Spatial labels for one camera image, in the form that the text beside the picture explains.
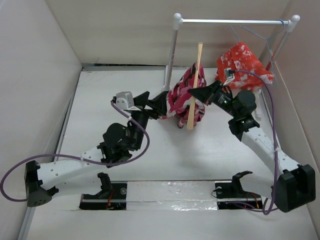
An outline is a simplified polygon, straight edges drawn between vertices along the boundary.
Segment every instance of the white wall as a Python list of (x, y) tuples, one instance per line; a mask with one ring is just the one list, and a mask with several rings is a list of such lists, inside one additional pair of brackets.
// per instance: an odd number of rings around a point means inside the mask
[[(82, 63), (167, 65), (174, 13), (186, 19), (279, 18), (288, 0), (46, 0)], [(253, 27), (268, 36), (273, 27)], [(240, 39), (259, 56), (265, 42), (240, 31)], [(237, 43), (229, 26), (183, 25), (176, 66), (190, 66), (203, 42), (201, 61), (216, 59)]]
[(302, 164), (316, 170), (316, 201), (308, 205), (320, 236), (320, 1), (292, 1), (284, 17), (301, 16), (276, 63), (276, 129), (281, 147)]
[[(52, 153), (81, 65), (43, 0), (0, 0), (0, 178), (26, 157)], [(25, 198), (24, 169), (5, 184)], [(26, 203), (0, 196), (0, 239), (17, 239)]]

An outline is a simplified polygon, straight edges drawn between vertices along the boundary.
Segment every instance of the wooden stick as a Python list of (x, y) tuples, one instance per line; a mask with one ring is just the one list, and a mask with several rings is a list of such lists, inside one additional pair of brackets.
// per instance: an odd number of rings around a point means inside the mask
[[(200, 67), (200, 59), (202, 54), (202, 47), (203, 43), (198, 43), (198, 59), (196, 61), (196, 67), (195, 67), (195, 75), (194, 75), (194, 82), (193, 82), (193, 88), (197, 88), (198, 84), (198, 76), (199, 76), (199, 67)], [(192, 130), (194, 129), (194, 120), (195, 120), (195, 108), (196, 108), (196, 98), (194, 96), (191, 97), (191, 103), (189, 108), (189, 114), (188, 114), (188, 120), (186, 123), (186, 129)]]

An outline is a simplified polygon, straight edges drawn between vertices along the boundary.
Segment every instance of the clothing rack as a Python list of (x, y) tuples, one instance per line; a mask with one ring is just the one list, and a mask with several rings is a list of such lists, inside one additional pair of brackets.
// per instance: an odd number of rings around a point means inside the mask
[(299, 22), (300, 16), (293, 15), (290, 20), (280, 21), (280, 20), (230, 20), (230, 19), (184, 19), (182, 18), (180, 13), (175, 13), (173, 16), (173, 33), (172, 33), (172, 40), (171, 40), (171, 48), (170, 48), (170, 56), (169, 56), (169, 64), (166, 71), (165, 76), (165, 83), (162, 88), (163, 91), (168, 91), (170, 89), (170, 82), (171, 82), (171, 75), (172, 75), (172, 68), (174, 64), (174, 57), (175, 57), (175, 50), (176, 50), (176, 43), (178, 37), (178, 30), (181, 25), (184, 24), (201, 24), (201, 25), (256, 25), (256, 26), (282, 26), (284, 24), (285, 32), (279, 41), (277, 47), (272, 54), (271, 60), (266, 66), (266, 69), (269, 70), (271, 66), (271, 62), (274, 62), (281, 49), (285, 45), (289, 35), (294, 30), (296, 24)]

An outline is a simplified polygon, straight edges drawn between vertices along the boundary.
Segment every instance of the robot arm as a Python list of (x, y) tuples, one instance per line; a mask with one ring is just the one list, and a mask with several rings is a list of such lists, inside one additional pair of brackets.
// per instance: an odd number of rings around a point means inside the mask
[[(230, 131), (242, 143), (253, 150), (273, 173), (275, 170), (274, 143), (266, 136), (252, 117), (256, 109), (255, 95), (241, 90), (236, 97), (220, 81), (203, 88), (189, 89), (188, 92), (202, 103), (214, 103), (233, 119), (228, 124)], [(278, 178), (275, 188), (275, 204), (283, 212), (289, 212), (316, 199), (315, 171), (310, 165), (302, 166), (277, 149)], [(271, 198), (274, 182), (255, 175), (250, 171), (233, 176), (235, 191), (257, 193)]]
[[(251, 113), (255, 110), (255, 96), (250, 91), (242, 90), (236, 97), (220, 81), (203, 87), (190, 89), (189, 93), (202, 103), (214, 103), (229, 113), (233, 119), (229, 128), (241, 142), (251, 148), (274, 171), (274, 145), (266, 137)], [(162, 92), (153, 100), (148, 100), (149, 92), (135, 98), (131, 92), (118, 93), (112, 100), (119, 109), (131, 113), (146, 129), (149, 119), (157, 119), (167, 113), (167, 92)], [(129, 151), (141, 148), (144, 134), (129, 120), (127, 126), (113, 123), (102, 135), (103, 142), (84, 153), (83, 159), (97, 163), (119, 164), (128, 161), (132, 155)], [(278, 151), (279, 172), (275, 204), (283, 212), (300, 207), (313, 201), (315, 195), (315, 171), (309, 165), (301, 166), (288, 157), (282, 150)], [(71, 194), (90, 194), (103, 199), (110, 196), (112, 189), (109, 176), (103, 171), (105, 165), (91, 164), (78, 160), (59, 160), (57, 162), (38, 164), (31, 161), (26, 164), (25, 186), (27, 205), (36, 207), (49, 202), (53, 197)], [(90, 171), (101, 170), (97, 181), (85, 182), (80, 177)], [(270, 198), (273, 181), (264, 179), (250, 171), (237, 173), (232, 177), (235, 192), (253, 192)]]

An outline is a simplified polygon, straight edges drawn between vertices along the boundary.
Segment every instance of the red cloth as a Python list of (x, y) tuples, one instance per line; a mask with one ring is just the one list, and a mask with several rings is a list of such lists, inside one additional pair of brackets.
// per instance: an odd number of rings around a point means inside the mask
[[(196, 63), (194, 63), (182, 76), (179, 82), (172, 88), (166, 96), (167, 114), (164, 119), (172, 116), (178, 116), (178, 126), (182, 128), (188, 120), (189, 107), (191, 103), (192, 95), (188, 93), (189, 89), (194, 86), (194, 79), (196, 74)], [(207, 85), (205, 80), (204, 68), (200, 64), (199, 74), (197, 78), (197, 88), (202, 88)], [(194, 108), (194, 122), (196, 126), (197, 122), (200, 122), (205, 115), (205, 105), (199, 100), (195, 100)]]
[[(216, 76), (215, 79), (220, 80), (222, 83), (226, 81), (225, 69), (227, 68), (231, 68), (232, 70), (246, 70), (255, 73), (261, 76), (267, 84), (272, 84), (274, 79), (274, 75), (265, 69), (248, 46), (241, 41), (220, 56), (216, 60), (216, 64), (218, 76)], [(253, 91), (255, 88), (263, 86), (263, 83), (259, 79), (250, 74), (236, 72), (234, 76), (235, 80), (228, 84), (232, 89), (248, 89)]]

